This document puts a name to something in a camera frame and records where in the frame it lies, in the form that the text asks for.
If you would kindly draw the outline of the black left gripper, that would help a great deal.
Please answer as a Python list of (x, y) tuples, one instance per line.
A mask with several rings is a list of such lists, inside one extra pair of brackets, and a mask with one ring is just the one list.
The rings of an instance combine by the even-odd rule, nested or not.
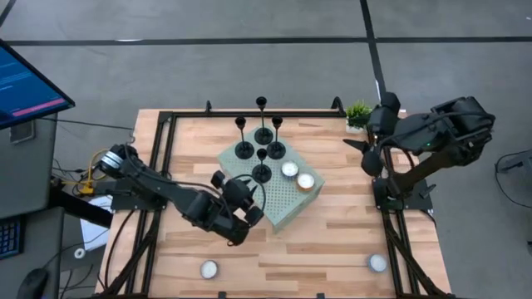
[(252, 228), (263, 218), (264, 211), (253, 205), (253, 196), (259, 186), (249, 189), (249, 183), (249, 179), (229, 179), (223, 187), (223, 197), (230, 209), (246, 209), (244, 220)]

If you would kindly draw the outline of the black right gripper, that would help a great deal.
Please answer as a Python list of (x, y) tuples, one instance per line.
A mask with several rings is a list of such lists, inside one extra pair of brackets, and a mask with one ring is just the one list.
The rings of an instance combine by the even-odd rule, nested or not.
[[(376, 106), (369, 116), (367, 130), (374, 135), (392, 135), (399, 119), (400, 108), (401, 103), (397, 95), (393, 92), (385, 92), (382, 95), (380, 105)], [(350, 139), (343, 139), (342, 141), (362, 153), (361, 167), (367, 175), (378, 177), (382, 173), (384, 163), (380, 150), (370, 149), (370, 145), (366, 141)]]

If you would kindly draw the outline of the orange patterned candle tin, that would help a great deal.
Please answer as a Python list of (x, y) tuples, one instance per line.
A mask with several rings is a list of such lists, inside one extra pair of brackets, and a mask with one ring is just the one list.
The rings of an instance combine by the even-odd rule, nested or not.
[(310, 173), (300, 173), (296, 179), (296, 185), (300, 192), (310, 192), (315, 186), (315, 178)]

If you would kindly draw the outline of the tall black candlestick holder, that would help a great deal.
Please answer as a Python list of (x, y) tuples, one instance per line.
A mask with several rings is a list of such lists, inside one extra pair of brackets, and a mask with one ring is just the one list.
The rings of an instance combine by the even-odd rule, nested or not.
[(261, 126), (255, 131), (254, 139), (259, 145), (268, 145), (273, 140), (273, 133), (264, 125), (264, 109), (267, 104), (267, 99), (260, 96), (256, 99), (256, 104), (260, 110)]

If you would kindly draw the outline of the white candle in silver tin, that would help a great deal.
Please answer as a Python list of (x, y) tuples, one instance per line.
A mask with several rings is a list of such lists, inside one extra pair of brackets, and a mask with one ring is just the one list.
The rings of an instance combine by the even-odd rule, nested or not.
[(218, 272), (219, 266), (214, 260), (204, 261), (199, 268), (199, 273), (205, 280), (214, 279), (218, 275)]
[(367, 258), (367, 266), (372, 272), (385, 272), (387, 259), (380, 254), (372, 254)]

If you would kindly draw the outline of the green perforated metal shelf riser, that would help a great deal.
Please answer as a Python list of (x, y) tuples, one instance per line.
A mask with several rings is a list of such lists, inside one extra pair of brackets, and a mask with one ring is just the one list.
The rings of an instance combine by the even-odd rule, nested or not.
[[(254, 189), (253, 199), (264, 210), (264, 216), (273, 225), (275, 233), (289, 225), (321, 192), (325, 180), (313, 167), (283, 138), (278, 141), (285, 146), (286, 154), (282, 159), (267, 158), (264, 164), (271, 170), (271, 179), (262, 184), (250, 178), (252, 170), (259, 165), (259, 158), (253, 155), (249, 159), (240, 159), (235, 153), (236, 145), (232, 144), (218, 155), (219, 165), (226, 176), (238, 176), (242, 180), (249, 180), (249, 188)], [(282, 171), (282, 165), (294, 162), (300, 174), (313, 177), (313, 187), (304, 191), (298, 187), (298, 178), (289, 177)]]

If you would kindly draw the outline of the green plant in white pot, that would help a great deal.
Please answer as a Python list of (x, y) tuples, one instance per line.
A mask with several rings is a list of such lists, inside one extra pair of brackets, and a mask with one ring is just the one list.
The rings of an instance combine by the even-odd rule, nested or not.
[(367, 126), (372, 107), (363, 100), (358, 100), (346, 109), (346, 132), (348, 134), (362, 133)]

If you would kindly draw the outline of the white paper sheet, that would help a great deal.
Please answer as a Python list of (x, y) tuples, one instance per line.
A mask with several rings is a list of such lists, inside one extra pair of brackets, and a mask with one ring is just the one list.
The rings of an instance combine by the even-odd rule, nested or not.
[[(89, 204), (111, 211), (110, 195), (91, 199)], [(83, 247), (86, 252), (98, 249), (107, 244), (109, 238), (109, 229), (100, 225), (90, 223), (84, 219), (80, 220), (81, 232), (83, 237)]]

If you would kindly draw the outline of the grey desk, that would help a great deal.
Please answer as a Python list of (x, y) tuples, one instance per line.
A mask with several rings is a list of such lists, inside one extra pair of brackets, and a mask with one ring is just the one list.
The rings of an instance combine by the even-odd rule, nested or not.
[(15, 299), (23, 279), (39, 267), (48, 273), (42, 298), (58, 297), (64, 209), (48, 207), (55, 119), (36, 120), (36, 137), (18, 144), (9, 141), (9, 130), (0, 130), (0, 220), (25, 220), (22, 253), (0, 259), (0, 299)]

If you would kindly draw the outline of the black computer mouse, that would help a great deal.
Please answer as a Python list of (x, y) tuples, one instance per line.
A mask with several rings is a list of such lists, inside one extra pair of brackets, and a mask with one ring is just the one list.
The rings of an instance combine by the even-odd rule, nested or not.
[(32, 269), (22, 280), (16, 299), (42, 299), (48, 276), (45, 268)]

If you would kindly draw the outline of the black keyboard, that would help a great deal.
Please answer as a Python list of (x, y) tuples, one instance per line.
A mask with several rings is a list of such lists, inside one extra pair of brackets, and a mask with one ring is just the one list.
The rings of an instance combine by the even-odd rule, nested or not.
[(0, 260), (23, 252), (24, 220), (23, 217), (0, 219)]

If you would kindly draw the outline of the computer monitor with blue screen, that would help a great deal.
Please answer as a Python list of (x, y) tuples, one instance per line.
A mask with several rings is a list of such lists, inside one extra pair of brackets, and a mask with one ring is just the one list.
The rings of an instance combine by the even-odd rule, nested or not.
[(71, 97), (0, 39), (0, 130), (75, 106)]

